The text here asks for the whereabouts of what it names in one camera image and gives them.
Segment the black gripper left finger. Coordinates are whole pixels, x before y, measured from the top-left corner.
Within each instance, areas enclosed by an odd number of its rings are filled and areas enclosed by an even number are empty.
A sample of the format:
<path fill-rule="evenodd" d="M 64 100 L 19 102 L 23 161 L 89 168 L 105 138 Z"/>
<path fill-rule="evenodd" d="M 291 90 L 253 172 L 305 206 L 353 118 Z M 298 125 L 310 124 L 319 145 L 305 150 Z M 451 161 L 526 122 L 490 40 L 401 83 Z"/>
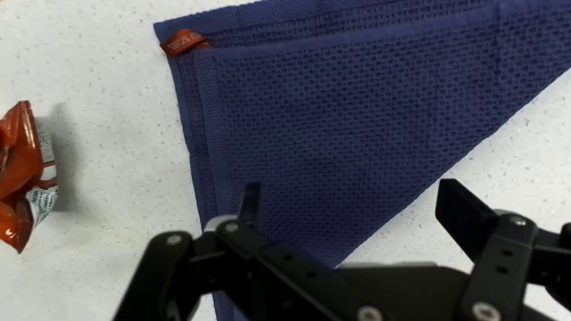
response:
<path fill-rule="evenodd" d="M 150 240 L 112 321 L 191 321 L 205 295 L 223 295 L 248 321 L 332 321 L 328 270 L 255 227 L 260 186 L 198 240 L 175 231 Z"/>

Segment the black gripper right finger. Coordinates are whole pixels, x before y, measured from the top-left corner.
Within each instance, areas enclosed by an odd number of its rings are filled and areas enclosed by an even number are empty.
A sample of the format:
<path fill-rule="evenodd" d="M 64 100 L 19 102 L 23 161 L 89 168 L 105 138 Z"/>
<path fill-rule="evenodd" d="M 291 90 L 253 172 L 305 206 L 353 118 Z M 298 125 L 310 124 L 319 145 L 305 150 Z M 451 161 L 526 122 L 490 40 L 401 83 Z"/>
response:
<path fill-rule="evenodd" d="M 553 321 L 524 304 L 528 284 L 571 311 L 569 225 L 548 232 L 530 218 L 494 211 L 455 179 L 439 183 L 435 218 L 473 263 L 460 321 Z"/>

